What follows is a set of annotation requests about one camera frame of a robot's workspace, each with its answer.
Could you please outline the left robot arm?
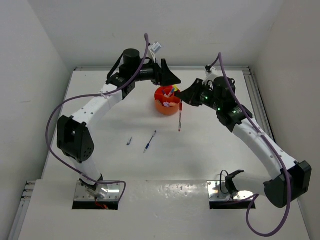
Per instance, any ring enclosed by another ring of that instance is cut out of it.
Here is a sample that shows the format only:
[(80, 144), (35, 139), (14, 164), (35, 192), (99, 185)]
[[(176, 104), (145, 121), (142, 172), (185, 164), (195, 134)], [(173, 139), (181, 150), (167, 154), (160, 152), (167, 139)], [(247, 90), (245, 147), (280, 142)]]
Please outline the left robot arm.
[(100, 93), (71, 116), (61, 116), (57, 123), (57, 147), (69, 157), (80, 172), (80, 182), (95, 191), (103, 176), (92, 158), (95, 145), (91, 130), (116, 104), (135, 88), (136, 82), (151, 81), (156, 86), (180, 84), (181, 80), (169, 69), (165, 59), (161, 63), (147, 56), (145, 63), (137, 49), (123, 51), (107, 75)]

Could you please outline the orange highlighter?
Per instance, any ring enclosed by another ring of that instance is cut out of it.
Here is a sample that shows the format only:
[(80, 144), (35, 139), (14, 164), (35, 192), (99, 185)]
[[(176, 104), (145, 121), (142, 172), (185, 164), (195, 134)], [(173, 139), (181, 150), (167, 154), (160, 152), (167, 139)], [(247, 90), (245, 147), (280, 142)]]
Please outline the orange highlighter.
[(176, 105), (177, 105), (177, 104), (176, 104), (175, 102), (170, 102), (170, 103), (169, 103), (169, 106), (170, 106), (170, 107), (174, 107), (174, 106), (176, 106)]

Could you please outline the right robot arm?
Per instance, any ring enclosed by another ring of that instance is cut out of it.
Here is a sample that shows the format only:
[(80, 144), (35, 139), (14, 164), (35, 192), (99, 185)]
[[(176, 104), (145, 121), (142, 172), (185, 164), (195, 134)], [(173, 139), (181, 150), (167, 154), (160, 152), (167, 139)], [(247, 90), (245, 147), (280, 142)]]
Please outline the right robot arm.
[(261, 129), (253, 114), (236, 102), (235, 93), (235, 80), (220, 76), (208, 82), (198, 78), (176, 96), (193, 107), (204, 105), (215, 110), (219, 122), (249, 147), (269, 174), (265, 178), (236, 170), (225, 177), (223, 190), (229, 194), (251, 191), (283, 208), (308, 191), (312, 167), (284, 152)]

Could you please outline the red pen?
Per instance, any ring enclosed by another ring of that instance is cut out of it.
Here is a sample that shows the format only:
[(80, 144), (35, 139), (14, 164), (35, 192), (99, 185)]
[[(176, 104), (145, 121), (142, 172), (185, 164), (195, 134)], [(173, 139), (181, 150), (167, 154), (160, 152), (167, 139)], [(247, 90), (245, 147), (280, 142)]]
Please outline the red pen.
[(179, 103), (178, 132), (181, 132), (181, 128), (182, 128), (182, 110), (183, 110), (183, 102), (180, 100), (180, 103)]

